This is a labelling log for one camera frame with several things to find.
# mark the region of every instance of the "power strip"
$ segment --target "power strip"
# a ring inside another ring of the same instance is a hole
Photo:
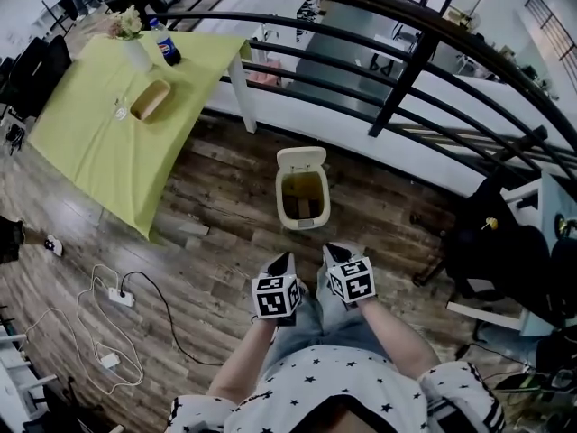
[[[111,301],[125,305],[126,307],[132,308],[134,306],[134,296],[130,292],[122,292],[122,295],[118,289],[114,287],[108,288],[108,298]]]

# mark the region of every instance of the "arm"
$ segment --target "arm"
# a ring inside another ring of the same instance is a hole
[[[276,326],[276,319],[257,319],[241,344],[218,371],[206,394],[222,397],[236,404],[248,398],[254,391]]]
[[[392,315],[375,297],[362,299],[357,304],[372,332],[403,375],[416,380],[441,363],[427,341]]]

